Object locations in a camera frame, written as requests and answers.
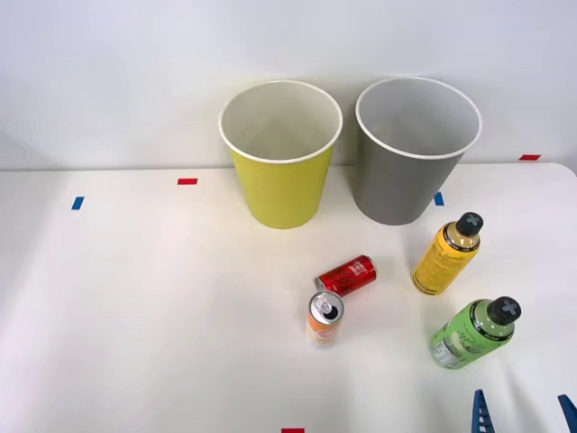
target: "pull tab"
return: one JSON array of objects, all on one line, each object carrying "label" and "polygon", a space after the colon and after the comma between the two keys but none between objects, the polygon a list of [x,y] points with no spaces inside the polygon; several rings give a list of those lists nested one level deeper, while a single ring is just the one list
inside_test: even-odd
[{"label": "pull tab", "polygon": [[331,304],[328,303],[328,300],[326,300],[326,297],[323,295],[316,298],[315,306],[321,313],[325,314],[330,313],[331,309],[333,309]]}]

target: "soda can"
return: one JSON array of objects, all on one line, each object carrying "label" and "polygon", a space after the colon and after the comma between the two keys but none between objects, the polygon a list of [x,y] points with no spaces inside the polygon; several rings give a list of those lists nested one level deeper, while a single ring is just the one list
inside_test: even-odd
[{"label": "soda can", "polygon": [[330,290],[340,296],[346,296],[376,279],[375,263],[369,256],[360,255],[356,259],[316,277],[315,285],[318,290]]},{"label": "soda can", "polygon": [[318,347],[333,345],[341,319],[343,299],[328,290],[318,291],[308,302],[307,337]]}]

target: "red can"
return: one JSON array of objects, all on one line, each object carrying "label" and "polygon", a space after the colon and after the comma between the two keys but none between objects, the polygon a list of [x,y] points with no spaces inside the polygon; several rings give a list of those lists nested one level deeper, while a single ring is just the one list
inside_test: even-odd
[{"label": "red can", "polygon": [[345,296],[377,279],[377,268],[370,257],[360,255],[350,262],[315,278],[316,288]]}]

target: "cup rim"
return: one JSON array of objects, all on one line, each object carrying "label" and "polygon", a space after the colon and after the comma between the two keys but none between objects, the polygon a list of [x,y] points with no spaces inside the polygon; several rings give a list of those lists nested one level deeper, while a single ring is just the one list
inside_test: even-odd
[{"label": "cup rim", "polygon": [[[433,83],[436,84],[438,86],[442,86],[444,88],[448,88],[449,90],[452,90],[454,93],[456,93],[457,95],[459,95],[460,97],[462,97],[465,101],[467,101],[469,103],[469,105],[471,106],[471,108],[473,109],[473,111],[475,112],[475,114],[477,115],[477,120],[479,121],[479,128],[477,130],[477,134],[475,135],[475,137],[472,139],[472,141],[467,144],[466,146],[464,146],[462,149],[455,151],[455,152],[451,152],[451,153],[445,153],[442,155],[421,155],[418,153],[411,153],[411,152],[405,152],[405,151],[401,151],[400,149],[397,149],[389,144],[386,144],[384,142],[382,142],[381,140],[379,140],[377,137],[375,137],[370,131],[369,129],[365,126],[364,122],[361,119],[361,114],[360,114],[360,106],[361,106],[361,102],[362,99],[371,91],[373,90],[375,87],[380,86],[383,83],[387,83],[390,81],[399,81],[399,80],[419,80],[419,81],[427,81],[429,83]],[[359,95],[358,99],[357,99],[357,103],[354,107],[354,113],[355,116],[357,118],[357,123],[359,124],[359,126],[361,127],[361,129],[364,131],[365,134],[367,134],[376,144],[378,144],[381,147],[384,147],[385,149],[387,149],[388,151],[394,152],[398,155],[401,156],[406,156],[408,158],[413,158],[416,160],[446,160],[448,158],[453,158],[455,156],[459,156],[465,152],[467,152],[467,150],[469,150],[478,140],[479,137],[481,136],[481,132],[483,130],[483,119],[481,117],[481,112],[479,111],[479,108],[477,108],[477,106],[474,104],[474,102],[472,102],[472,100],[467,97],[461,90],[454,88],[453,86],[449,86],[448,84],[444,83],[443,81],[439,81],[437,79],[432,79],[432,78],[425,78],[425,77],[393,77],[393,78],[385,78],[385,79],[381,79],[379,81],[377,81],[376,83],[371,84],[370,86],[368,86],[367,88],[365,88],[362,93]]]},{"label": "cup rim", "polygon": [[[253,156],[247,152],[241,151],[238,147],[236,147],[234,144],[232,144],[228,140],[228,138],[226,137],[226,134],[224,134],[224,130],[223,130],[223,117],[224,117],[224,111],[226,111],[226,108],[228,108],[228,106],[231,105],[233,103],[233,101],[237,97],[242,95],[244,92],[247,92],[253,88],[258,88],[260,86],[264,86],[264,85],[271,84],[271,83],[289,83],[289,84],[296,84],[299,86],[305,86],[307,88],[311,88],[311,89],[315,90],[316,92],[320,93],[321,95],[326,97],[330,102],[333,103],[333,106],[334,106],[334,108],[336,108],[336,112],[339,116],[339,124],[336,128],[336,132],[334,133],[333,138],[331,138],[331,140],[329,140],[329,142],[325,146],[323,146],[322,148],[320,148],[317,151],[314,151],[314,152],[312,152],[308,155],[305,155],[305,156],[301,156],[299,158],[293,158],[290,160],[268,160],[266,158],[259,158],[258,156]],[[233,97],[231,97],[226,102],[226,104],[224,104],[223,108],[220,111],[220,114],[218,115],[218,131],[220,132],[221,137],[223,137],[223,140],[228,145],[228,147],[230,147],[232,151],[242,155],[244,158],[248,158],[249,160],[253,160],[253,161],[257,161],[257,162],[264,162],[266,164],[293,164],[295,162],[302,162],[302,161],[306,161],[306,160],[310,160],[312,158],[315,158],[316,156],[320,155],[321,153],[324,153],[325,151],[329,150],[333,146],[334,142],[336,142],[337,138],[339,138],[339,135],[341,135],[342,130],[343,130],[343,111],[341,110],[341,107],[337,104],[337,102],[334,100],[334,98],[331,97],[328,94],[328,92],[324,91],[322,88],[318,88],[317,86],[313,86],[312,84],[308,84],[305,81],[298,81],[296,79],[271,79],[271,80],[266,80],[266,81],[260,81],[258,83],[252,84],[246,88],[243,88],[242,90],[237,92]]]}]

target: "white wall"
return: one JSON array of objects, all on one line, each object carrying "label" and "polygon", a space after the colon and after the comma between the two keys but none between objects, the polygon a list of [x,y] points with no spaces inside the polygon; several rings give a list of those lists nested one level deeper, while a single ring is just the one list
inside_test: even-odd
[{"label": "white wall", "polygon": [[[571,0],[4,0],[0,169],[232,165],[217,131],[247,82],[303,78],[345,113],[373,80],[439,78],[479,106],[468,161],[577,169]],[[335,163],[354,159],[353,129]]]}]

